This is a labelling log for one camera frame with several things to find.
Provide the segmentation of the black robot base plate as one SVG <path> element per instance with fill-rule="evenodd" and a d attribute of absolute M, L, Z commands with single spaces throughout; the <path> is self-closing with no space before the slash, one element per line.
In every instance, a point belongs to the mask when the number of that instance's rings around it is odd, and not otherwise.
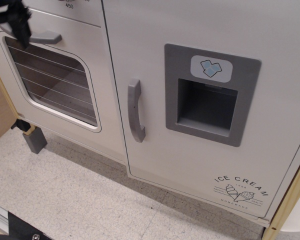
<path fill-rule="evenodd" d="M 0 234 L 0 240 L 52 240 L 44 232 L 8 212 L 8 235 Z"/>

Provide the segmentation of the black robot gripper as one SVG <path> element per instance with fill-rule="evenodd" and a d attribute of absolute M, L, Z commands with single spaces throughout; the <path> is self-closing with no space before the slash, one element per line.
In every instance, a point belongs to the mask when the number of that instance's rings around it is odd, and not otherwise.
<path fill-rule="evenodd" d="M 30 44 L 31 30 L 28 20 L 31 13 L 21 0 L 0 0 L 0 8 L 7 6 L 6 11 L 0 12 L 0 24 L 9 23 L 12 33 L 23 47 Z"/>

